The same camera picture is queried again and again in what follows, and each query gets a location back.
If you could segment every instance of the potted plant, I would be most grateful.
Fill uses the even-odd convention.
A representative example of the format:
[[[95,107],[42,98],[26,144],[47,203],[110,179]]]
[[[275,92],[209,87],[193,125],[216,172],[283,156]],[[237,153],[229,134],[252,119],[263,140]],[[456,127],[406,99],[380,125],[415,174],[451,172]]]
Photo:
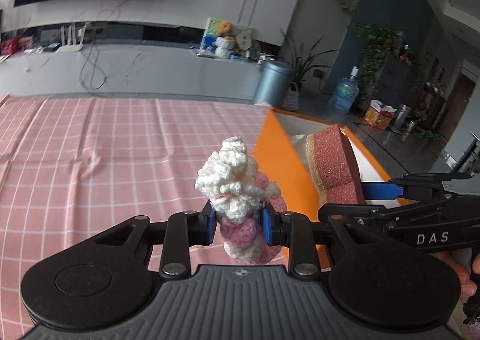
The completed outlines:
[[[363,39],[364,47],[358,77],[358,106],[366,110],[377,85],[376,73],[382,67],[388,52],[395,49],[399,42],[398,31],[378,25],[357,25],[358,38]]]
[[[287,36],[286,33],[281,30],[282,35],[285,39],[286,50],[289,53],[288,58],[284,60],[289,64],[294,70],[292,84],[289,88],[289,91],[286,96],[286,104],[284,107],[286,110],[298,110],[299,104],[299,92],[302,89],[302,83],[305,81],[305,76],[315,68],[331,68],[327,64],[317,64],[317,60],[320,56],[336,52],[338,49],[331,49],[324,52],[316,52],[318,44],[323,40],[323,36],[320,37],[316,42],[311,46],[308,52],[304,52],[304,43],[300,44],[300,47],[297,48],[297,44],[294,39],[290,36]]]

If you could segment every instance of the human hand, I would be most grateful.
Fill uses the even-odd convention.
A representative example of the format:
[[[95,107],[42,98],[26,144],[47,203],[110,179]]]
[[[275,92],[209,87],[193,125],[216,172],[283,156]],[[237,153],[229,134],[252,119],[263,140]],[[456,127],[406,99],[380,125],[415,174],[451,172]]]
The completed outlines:
[[[460,298],[468,298],[475,295],[477,285],[470,280],[469,271],[461,264],[457,263],[450,252],[439,252],[438,258],[447,263],[457,273],[462,285],[462,294]],[[480,254],[477,255],[472,263],[472,270],[475,274],[480,274]]]

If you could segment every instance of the blue water bottle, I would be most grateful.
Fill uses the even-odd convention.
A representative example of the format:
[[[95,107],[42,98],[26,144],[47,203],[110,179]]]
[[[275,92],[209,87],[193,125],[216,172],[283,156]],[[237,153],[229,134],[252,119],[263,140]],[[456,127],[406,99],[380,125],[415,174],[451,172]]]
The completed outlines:
[[[358,68],[354,66],[350,77],[344,77],[337,83],[337,87],[328,101],[329,107],[342,114],[346,114],[350,111],[354,100],[359,94],[359,87],[355,80],[358,71]]]

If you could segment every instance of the bottle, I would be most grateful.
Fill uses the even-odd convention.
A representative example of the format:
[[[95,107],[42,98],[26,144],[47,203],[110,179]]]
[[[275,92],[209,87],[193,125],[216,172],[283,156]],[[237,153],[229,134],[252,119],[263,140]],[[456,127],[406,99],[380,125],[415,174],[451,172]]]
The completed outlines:
[[[398,55],[398,58],[400,61],[405,61],[407,59],[407,55],[409,54],[409,46],[404,45],[402,49],[400,49],[400,54]]]
[[[356,97],[359,94],[359,87],[355,78],[357,77],[358,68],[353,67],[350,77],[341,79],[332,97],[328,101],[328,105],[342,114],[349,112]]]

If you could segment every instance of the doorway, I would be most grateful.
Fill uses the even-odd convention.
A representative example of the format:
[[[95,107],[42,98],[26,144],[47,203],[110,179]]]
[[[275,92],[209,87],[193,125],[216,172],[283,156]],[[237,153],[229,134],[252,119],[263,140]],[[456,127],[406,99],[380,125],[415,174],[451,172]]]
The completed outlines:
[[[467,108],[476,83],[463,73],[455,84],[452,94],[448,98],[445,113],[437,127],[438,134],[447,142],[457,128],[460,119]]]

